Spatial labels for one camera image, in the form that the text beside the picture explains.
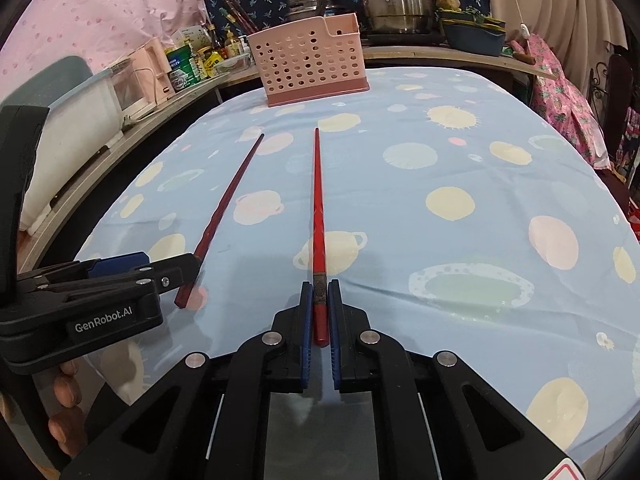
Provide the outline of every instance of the screw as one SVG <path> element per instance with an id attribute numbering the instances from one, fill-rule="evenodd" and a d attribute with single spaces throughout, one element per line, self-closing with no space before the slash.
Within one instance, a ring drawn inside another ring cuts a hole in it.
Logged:
<path id="1" fill-rule="evenodd" d="M 276 346 L 282 341 L 282 336 L 278 332 L 265 332 L 262 334 L 262 342 L 265 345 Z"/>
<path id="2" fill-rule="evenodd" d="M 185 357 L 184 359 L 184 364 L 186 364 L 189 368 L 200 368 L 206 360 L 207 358 L 204 357 L 204 355 L 196 352 L 187 355 L 187 357 Z"/>
<path id="3" fill-rule="evenodd" d="M 365 330 L 360 334 L 360 341 L 367 345 L 375 345 L 380 342 L 380 334 L 375 330 Z"/>
<path id="4" fill-rule="evenodd" d="M 458 358 L 452 352 L 440 352 L 436 357 L 442 366 L 450 367 L 458 362 Z"/>

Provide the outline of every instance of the pink floral cloth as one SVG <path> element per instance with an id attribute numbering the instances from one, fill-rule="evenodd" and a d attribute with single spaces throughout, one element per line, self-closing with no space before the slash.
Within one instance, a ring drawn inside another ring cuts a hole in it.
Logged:
<path id="1" fill-rule="evenodd" d="M 511 46 L 518 52 L 524 52 L 515 41 L 511 42 Z M 536 60 L 540 70 L 558 77 L 555 81 L 540 76 L 536 78 L 532 110 L 568 140 L 591 166 L 599 170 L 608 169 L 610 165 L 604 136 L 587 99 L 564 76 L 558 58 L 537 34 L 529 38 L 528 54 Z"/>
<path id="2" fill-rule="evenodd" d="M 65 56 L 94 73 L 153 37 L 203 21 L 200 0 L 33 0 L 0 52 L 0 101 Z"/>

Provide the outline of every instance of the blue bowl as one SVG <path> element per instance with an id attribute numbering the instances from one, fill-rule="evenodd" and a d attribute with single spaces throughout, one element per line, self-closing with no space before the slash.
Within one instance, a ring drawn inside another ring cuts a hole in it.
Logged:
<path id="1" fill-rule="evenodd" d="M 465 12 L 463 10 L 445 10 L 438 9 L 437 15 L 439 20 L 461 20 L 463 22 L 475 23 L 476 17 L 471 12 Z M 491 16 L 484 16 L 484 22 L 488 25 L 496 25 L 497 27 L 506 27 L 507 23 L 498 20 L 497 18 L 492 18 Z"/>
<path id="2" fill-rule="evenodd" d="M 499 57 L 507 38 L 506 32 L 489 30 L 471 23 L 463 25 L 443 20 L 442 28 L 451 48 L 481 56 Z"/>

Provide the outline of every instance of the white cord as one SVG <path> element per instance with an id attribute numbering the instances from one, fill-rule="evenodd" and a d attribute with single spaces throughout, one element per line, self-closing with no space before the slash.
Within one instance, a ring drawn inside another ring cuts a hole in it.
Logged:
<path id="1" fill-rule="evenodd" d="M 156 81 L 156 73 L 151 70 L 148 66 L 145 66 L 143 68 L 137 68 L 134 70 L 134 72 L 139 72 L 141 70 L 149 70 L 149 72 L 151 72 L 151 79 L 154 82 L 154 103 L 156 104 L 156 106 L 154 107 L 154 110 L 156 108 L 158 108 L 158 82 Z"/>
<path id="2" fill-rule="evenodd" d="M 527 25 L 525 25 L 524 23 L 524 18 L 522 17 L 522 12 L 520 10 L 520 4 L 518 3 L 518 0 L 514 0 L 516 2 L 516 8 L 518 9 L 518 15 L 520 17 L 520 31 L 522 33 L 522 37 L 525 40 L 528 40 L 531 36 L 529 29 L 527 28 Z"/>

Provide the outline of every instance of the red chopstick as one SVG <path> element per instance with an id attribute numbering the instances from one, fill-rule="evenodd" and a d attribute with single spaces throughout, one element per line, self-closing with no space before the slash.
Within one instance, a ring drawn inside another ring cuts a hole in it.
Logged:
<path id="1" fill-rule="evenodd" d="M 320 165 L 320 130 L 316 128 L 314 150 L 314 333 L 320 347 L 329 344 L 329 317 L 326 306 L 326 253 L 324 250 L 324 207 L 322 206 L 322 171 Z"/>
<path id="2" fill-rule="evenodd" d="M 249 165 L 249 162 L 251 162 L 251 159 L 254 156 L 255 150 L 258 149 L 258 146 L 260 146 L 260 143 L 262 142 L 263 139 L 264 139 L 264 134 L 260 134 L 260 137 L 258 137 L 258 140 L 255 141 L 255 144 L 251 148 L 251 151 L 244 158 L 244 161 L 240 165 L 240 168 L 238 168 L 238 171 L 236 171 L 236 174 L 233 177 L 231 184 L 229 184 L 229 187 L 226 188 L 226 191 L 222 196 L 222 199 L 220 199 L 218 208 L 214 211 L 213 216 L 209 221 L 209 225 L 207 225 L 207 228 L 204 229 L 202 238 L 200 239 L 196 247 L 196 250 L 193 251 L 194 256 L 196 256 L 197 259 L 199 259 L 200 263 L 204 261 L 204 257 L 207 255 L 207 251 L 209 250 L 209 246 L 211 245 L 211 241 L 213 240 L 213 235 L 216 233 L 216 229 L 218 228 L 218 225 L 222 220 L 222 215 L 225 213 L 225 209 L 229 205 L 229 202 L 231 202 L 231 197 L 236 192 L 236 189 L 238 188 L 238 184 L 240 183 L 240 179 L 244 175 L 244 172 L 246 171 L 246 168 Z M 176 295 L 174 300 L 174 303 L 178 306 L 178 308 L 185 308 L 187 306 L 187 301 L 189 301 L 189 296 L 191 295 L 191 291 L 193 290 L 193 285 L 194 285 L 193 282 L 185 283 L 183 286 L 181 286 L 178 289 L 178 294 Z"/>

